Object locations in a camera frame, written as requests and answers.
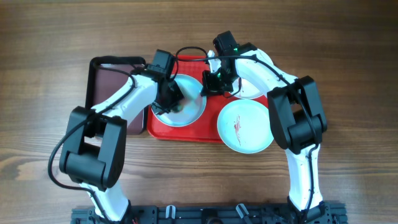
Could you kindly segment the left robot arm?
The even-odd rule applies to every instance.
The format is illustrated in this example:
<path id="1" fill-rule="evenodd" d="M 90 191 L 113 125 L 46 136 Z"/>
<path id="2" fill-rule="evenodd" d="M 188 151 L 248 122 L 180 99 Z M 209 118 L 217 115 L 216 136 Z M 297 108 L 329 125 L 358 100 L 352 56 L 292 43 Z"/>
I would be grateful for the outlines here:
<path id="1" fill-rule="evenodd" d="M 91 208 L 75 209 L 72 223 L 134 223 L 131 203 L 118 182 L 127 127 L 148 105 L 158 113 L 173 111 L 183 99 L 172 71 L 177 57 L 157 50 L 151 64 L 134 67 L 126 83 L 107 100 L 87 109 L 76 107 L 67 132 L 55 147 L 61 150 L 59 169 L 88 193 Z"/>

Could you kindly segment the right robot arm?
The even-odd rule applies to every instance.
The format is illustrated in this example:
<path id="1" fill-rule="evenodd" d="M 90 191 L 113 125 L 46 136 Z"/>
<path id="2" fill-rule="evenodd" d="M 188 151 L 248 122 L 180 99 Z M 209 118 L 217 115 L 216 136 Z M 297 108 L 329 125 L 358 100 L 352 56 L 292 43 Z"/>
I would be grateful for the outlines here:
<path id="1" fill-rule="evenodd" d="M 289 203 L 299 223 L 320 217 L 323 197 L 319 191 L 318 162 L 327 121 L 317 84 L 310 76 L 297 78 L 267 61 L 252 43 L 238 44 L 226 31 L 213 40 L 203 72 L 202 96 L 233 92 L 233 82 L 247 80 L 266 96 L 271 133 L 287 156 Z"/>

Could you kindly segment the light blue plate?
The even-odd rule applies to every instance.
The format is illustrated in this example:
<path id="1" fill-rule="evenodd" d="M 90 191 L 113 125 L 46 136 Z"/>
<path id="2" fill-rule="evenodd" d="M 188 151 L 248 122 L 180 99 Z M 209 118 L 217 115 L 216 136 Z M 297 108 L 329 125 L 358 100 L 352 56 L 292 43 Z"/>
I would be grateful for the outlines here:
<path id="1" fill-rule="evenodd" d="M 235 100 L 219 113 L 217 131 L 229 148 L 243 154 L 263 151 L 274 140 L 269 110 L 254 100 Z"/>
<path id="2" fill-rule="evenodd" d="M 163 124 L 171 127 L 184 127 L 194 123 L 204 112 L 206 97 L 201 96 L 203 85 L 189 75 L 178 74 L 175 79 L 184 99 L 177 105 L 177 110 L 169 113 L 157 114 L 154 109 L 151 111 Z"/>

